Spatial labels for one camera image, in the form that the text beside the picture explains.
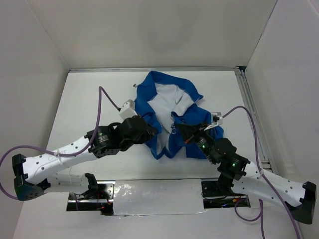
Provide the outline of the blue jacket with white lining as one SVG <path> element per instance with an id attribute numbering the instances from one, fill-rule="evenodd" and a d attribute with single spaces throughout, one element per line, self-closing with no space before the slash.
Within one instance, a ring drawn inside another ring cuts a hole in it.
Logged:
<path id="1" fill-rule="evenodd" d="M 185 148 L 187 158 L 205 159 L 195 144 L 185 144 L 175 124 L 212 122 L 211 113 L 197 105 L 203 98 L 188 79 L 150 71 L 137 86 L 135 111 L 158 133 L 146 142 L 155 159 L 174 158 Z"/>

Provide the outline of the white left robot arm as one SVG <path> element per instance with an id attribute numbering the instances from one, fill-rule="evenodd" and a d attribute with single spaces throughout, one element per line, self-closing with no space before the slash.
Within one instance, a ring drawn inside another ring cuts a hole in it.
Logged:
<path id="1" fill-rule="evenodd" d="M 135 144 L 148 142 L 157 133 L 158 130 L 142 117 L 133 116 L 122 123 L 99 126 L 52 153 L 34 157 L 17 154 L 12 157 L 16 197 L 28 201 L 48 192 L 69 191 L 92 199 L 98 194 L 97 181 L 92 173 L 67 176 L 60 172 L 80 163 L 127 151 Z"/>

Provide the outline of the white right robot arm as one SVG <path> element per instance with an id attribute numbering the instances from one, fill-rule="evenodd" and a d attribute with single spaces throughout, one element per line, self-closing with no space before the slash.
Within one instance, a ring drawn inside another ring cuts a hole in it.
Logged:
<path id="1" fill-rule="evenodd" d="M 316 184 L 295 182 L 268 170 L 258 169 L 255 163 L 237 154 L 237 148 L 229 139 L 211 137 L 202 123 L 178 123 L 176 128 L 186 144 L 196 144 L 209 162 L 218 166 L 219 193 L 255 196 L 273 205 L 287 207 L 293 219 L 300 223 L 313 223 Z"/>

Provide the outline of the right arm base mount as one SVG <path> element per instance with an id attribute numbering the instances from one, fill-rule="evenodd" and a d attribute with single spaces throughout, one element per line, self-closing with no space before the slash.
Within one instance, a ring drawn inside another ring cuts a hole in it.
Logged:
<path id="1" fill-rule="evenodd" d="M 201 181 L 201 187 L 204 209 L 250 207 L 247 196 L 219 189 L 216 180 Z"/>

